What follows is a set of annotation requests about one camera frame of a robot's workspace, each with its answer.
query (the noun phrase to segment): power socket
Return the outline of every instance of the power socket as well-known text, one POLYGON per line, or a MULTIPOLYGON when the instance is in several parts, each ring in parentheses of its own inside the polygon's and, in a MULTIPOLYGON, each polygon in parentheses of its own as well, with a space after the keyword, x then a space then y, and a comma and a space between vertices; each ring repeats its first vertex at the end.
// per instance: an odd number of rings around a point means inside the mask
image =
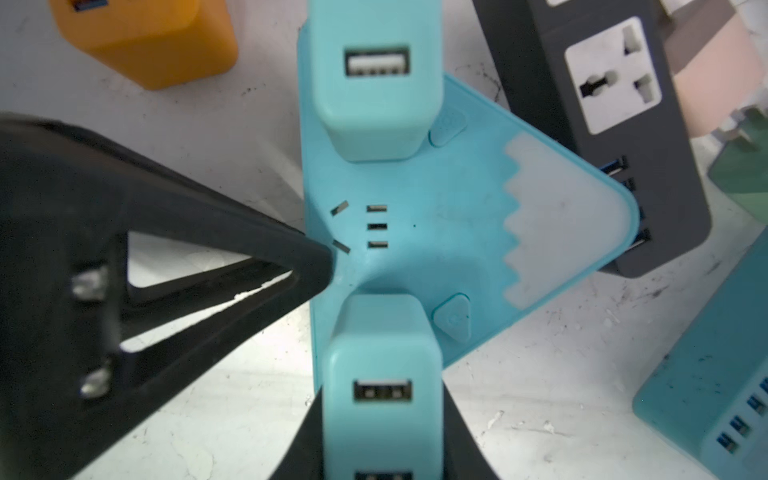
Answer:
POLYGON ((568 47, 565 63, 593 135, 661 103, 659 81, 638 17, 568 47))
POLYGON ((644 275, 701 244, 710 215, 647 0, 473 0, 510 110, 610 174, 641 209, 604 270, 644 275))

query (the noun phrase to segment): power strip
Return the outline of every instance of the power strip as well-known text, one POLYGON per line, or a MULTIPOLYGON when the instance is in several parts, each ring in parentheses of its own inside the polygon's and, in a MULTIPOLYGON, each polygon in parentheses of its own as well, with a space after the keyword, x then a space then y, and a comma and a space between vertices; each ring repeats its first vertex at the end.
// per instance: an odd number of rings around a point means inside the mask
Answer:
POLYGON ((512 113, 621 182, 644 275, 701 244, 710 215, 647 0, 473 0, 512 113))
POLYGON ((634 412, 722 480, 768 472, 768 230, 634 398, 634 412))

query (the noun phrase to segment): socket hole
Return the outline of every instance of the socket hole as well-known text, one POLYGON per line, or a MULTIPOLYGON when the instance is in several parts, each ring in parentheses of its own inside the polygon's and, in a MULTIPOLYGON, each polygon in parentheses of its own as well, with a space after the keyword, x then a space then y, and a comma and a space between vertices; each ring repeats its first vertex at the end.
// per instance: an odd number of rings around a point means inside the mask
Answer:
POLYGON ((579 86, 581 97, 597 97, 606 91, 608 87, 619 81, 619 74, 616 71, 609 70, 602 77, 598 75, 590 76, 585 83, 579 86))
POLYGON ((650 77, 650 74, 645 74, 638 81, 634 82, 634 89, 643 98, 643 103, 649 104, 654 101, 654 91, 651 88, 654 80, 650 77))
POLYGON ((331 210, 331 216, 336 216, 340 213, 342 213, 347 207, 349 206, 349 202, 344 200, 342 203, 340 203, 336 208, 331 210))
POLYGON ((638 53, 643 49, 643 45, 637 40, 637 36, 634 34, 634 29, 628 25, 622 30, 624 34, 624 55, 631 55, 638 53))
POLYGON ((350 248, 347 245, 339 242, 338 240, 334 240, 333 241, 333 246, 338 248, 339 250, 343 251, 344 253, 349 253, 350 252, 350 248))

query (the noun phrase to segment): orange charger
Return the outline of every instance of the orange charger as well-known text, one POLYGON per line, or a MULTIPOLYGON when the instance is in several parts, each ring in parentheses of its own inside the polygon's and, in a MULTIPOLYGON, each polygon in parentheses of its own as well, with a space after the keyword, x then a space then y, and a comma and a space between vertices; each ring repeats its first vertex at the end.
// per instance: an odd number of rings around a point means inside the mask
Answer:
POLYGON ((61 35, 148 90, 237 61, 225 0, 48 0, 61 35))

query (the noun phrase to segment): white table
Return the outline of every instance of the white table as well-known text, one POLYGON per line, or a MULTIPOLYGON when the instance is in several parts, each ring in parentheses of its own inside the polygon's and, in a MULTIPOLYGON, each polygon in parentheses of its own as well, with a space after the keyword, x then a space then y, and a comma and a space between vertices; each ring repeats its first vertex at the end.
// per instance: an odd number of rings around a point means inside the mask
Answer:
MULTIPOLYGON (((444 0, 445 69, 506 105, 470 0, 444 0)), ((670 0, 677 6, 685 0, 670 0)), ((80 124, 293 226, 303 223, 296 38, 304 0, 229 0, 240 60, 227 74, 141 88, 59 36, 46 2, 0 15, 0 110, 80 124)), ((768 58, 768 3, 740 6, 768 58)), ((694 142, 700 170, 711 139, 694 142)), ((502 478, 711 478, 631 411, 635 392, 762 226, 708 181, 713 229, 638 280, 596 273, 451 366, 444 378, 502 478)), ((155 243, 134 274, 230 261, 155 243)), ((307 305, 248 340, 77 478, 266 478, 313 398, 307 305)))

